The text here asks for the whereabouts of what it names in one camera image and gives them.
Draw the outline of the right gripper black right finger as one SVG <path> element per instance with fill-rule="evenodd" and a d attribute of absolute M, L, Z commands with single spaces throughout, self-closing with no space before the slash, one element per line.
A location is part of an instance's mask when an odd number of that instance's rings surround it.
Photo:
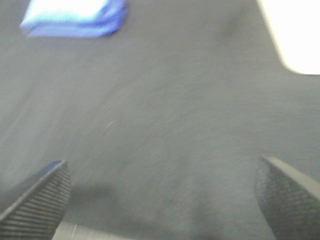
<path fill-rule="evenodd" d="M 320 238 L 320 184 L 275 157 L 261 157 L 254 181 L 257 204 L 277 240 Z"/>

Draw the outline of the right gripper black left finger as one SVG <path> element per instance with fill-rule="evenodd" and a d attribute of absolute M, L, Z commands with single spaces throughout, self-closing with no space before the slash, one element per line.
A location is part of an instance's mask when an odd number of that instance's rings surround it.
<path fill-rule="evenodd" d="M 70 198 L 68 164 L 54 161 L 0 196 L 0 238 L 51 240 Z"/>

